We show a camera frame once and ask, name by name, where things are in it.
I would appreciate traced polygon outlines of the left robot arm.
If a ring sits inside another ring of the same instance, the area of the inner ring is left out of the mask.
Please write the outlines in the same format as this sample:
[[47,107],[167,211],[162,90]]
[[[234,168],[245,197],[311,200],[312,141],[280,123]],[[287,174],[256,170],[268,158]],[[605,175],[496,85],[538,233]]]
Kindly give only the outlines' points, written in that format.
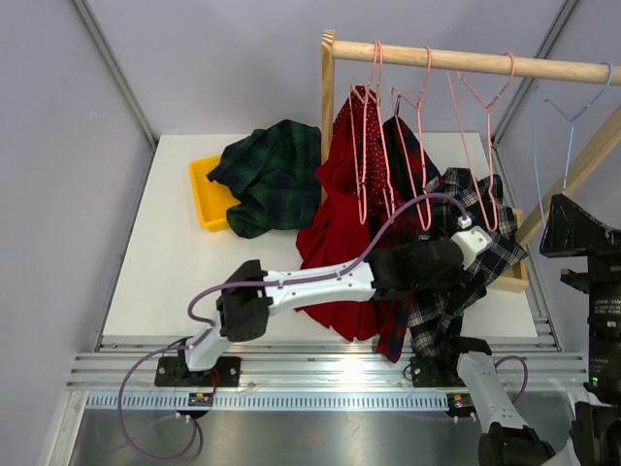
[[249,260],[225,283],[191,300],[196,306],[212,293],[217,296],[212,314],[202,320],[205,329],[180,347],[164,349],[154,383],[236,386],[241,361],[227,350],[262,337],[272,316],[322,304],[396,301],[447,288],[491,244],[487,233],[472,227],[450,237],[366,250],[350,261],[293,272],[266,271],[259,260]]

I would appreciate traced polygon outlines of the red black plaid skirt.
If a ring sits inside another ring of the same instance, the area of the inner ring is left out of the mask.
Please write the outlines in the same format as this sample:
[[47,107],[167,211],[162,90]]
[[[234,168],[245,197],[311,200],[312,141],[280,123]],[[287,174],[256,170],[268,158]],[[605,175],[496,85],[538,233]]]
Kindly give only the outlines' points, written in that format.
[[[390,180],[395,190],[396,205],[400,207],[423,192],[423,162],[428,163],[431,179],[436,178],[439,172],[429,156],[420,152],[418,139],[400,117],[393,116],[382,126],[390,162]],[[377,246],[389,249],[417,240],[422,232],[421,220],[414,207],[407,209],[383,233]],[[379,340],[376,352],[392,363],[398,362],[402,355],[412,306],[411,296],[378,303]]]

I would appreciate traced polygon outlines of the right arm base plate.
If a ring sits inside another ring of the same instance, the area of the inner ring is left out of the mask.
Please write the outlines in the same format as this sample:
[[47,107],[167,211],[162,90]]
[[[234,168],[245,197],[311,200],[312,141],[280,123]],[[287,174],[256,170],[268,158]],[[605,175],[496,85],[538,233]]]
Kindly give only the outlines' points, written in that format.
[[404,374],[415,388],[464,387],[453,362],[442,356],[413,356]]

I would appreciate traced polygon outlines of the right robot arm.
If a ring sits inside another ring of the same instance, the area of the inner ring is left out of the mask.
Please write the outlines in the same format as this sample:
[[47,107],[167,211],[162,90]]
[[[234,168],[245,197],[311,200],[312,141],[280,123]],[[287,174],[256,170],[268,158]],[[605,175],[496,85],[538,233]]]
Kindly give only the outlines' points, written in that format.
[[617,465],[620,462],[620,232],[555,194],[539,245],[548,258],[584,256],[583,273],[562,283],[587,294],[588,380],[596,403],[577,402],[570,437],[555,451],[515,410],[498,377],[492,351],[480,339],[456,337],[441,360],[449,383],[464,383],[482,434],[481,465]]

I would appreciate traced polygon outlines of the green plaid skirt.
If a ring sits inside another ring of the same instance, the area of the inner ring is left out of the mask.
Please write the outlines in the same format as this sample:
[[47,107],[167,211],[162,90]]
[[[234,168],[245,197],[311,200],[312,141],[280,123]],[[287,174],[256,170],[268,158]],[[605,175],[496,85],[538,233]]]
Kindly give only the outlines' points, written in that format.
[[230,229],[254,239],[312,226],[321,199],[320,162],[320,129],[284,119],[228,145],[207,179],[238,201],[226,211]]

